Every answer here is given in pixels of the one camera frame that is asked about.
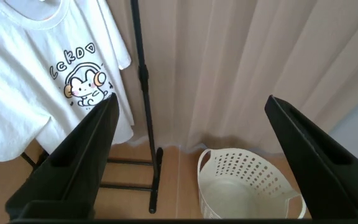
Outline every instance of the cartoon headphones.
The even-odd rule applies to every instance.
[[[66,77],[66,81],[65,81],[65,89],[64,89],[64,92],[65,92],[65,96],[67,98],[71,98],[72,97],[72,94],[71,94],[71,89],[73,88],[73,86],[71,85],[71,80],[74,78],[74,75],[77,73],[77,71],[80,69],[80,68],[83,68],[83,67],[88,67],[90,70],[92,70],[94,73],[95,73],[95,76],[93,78],[93,83],[96,85],[96,86],[101,86],[103,85],[104,81],[101,82],[99,80],[99,77],[106,77],[105,74],[103,72],[100,72],[100,67],[98,65],[96,65],[95,63],[92,63],[92,62],[85,62],[85,63],[79,63],[74,69],[73,71],[71,71],[67,77]]]

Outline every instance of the cartoon cat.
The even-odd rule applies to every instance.
[[[85,73],[86,80],[74,77],[71,79],[71,94],[81,98],[78,101],[78,106],[94,106],[104,99],[108,94],[107,91],[102,91],[97,83],[103,84],[106,81],[106,75],[99,73],[96,75],[92,70]]]

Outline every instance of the t-shirt sleeve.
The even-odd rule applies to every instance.
[[[120,70],[127,68],[131,64],[131,57],[127,51],[125,43],[118,31],[118,27],[114,18],[112,17],[111,11],[105,0],[98,1],[99,6],[106,23],[106,27],[110,36],[114,53],[116,54],[118,67]]]
[[[48,119],[0,78],[0,162],[20,156]]]

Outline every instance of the orange headphone ear cup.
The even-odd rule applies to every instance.
[[[65,86],[65,96],[67,97],[67,98],[71,98],[73,95],[71,94],[71,85],[69,84],[69,85],[66,85]]]
[[[103,72],[97,72],[97,74],[93,78],[93,83],[96,86],[102,86],[104,81],[106,80],[106,75]]]

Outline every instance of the basket bottom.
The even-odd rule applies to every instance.
[[[253,189],[233,179],[219,179],[203,189],[206,203],[221,218],[256,218],[258,209]]]

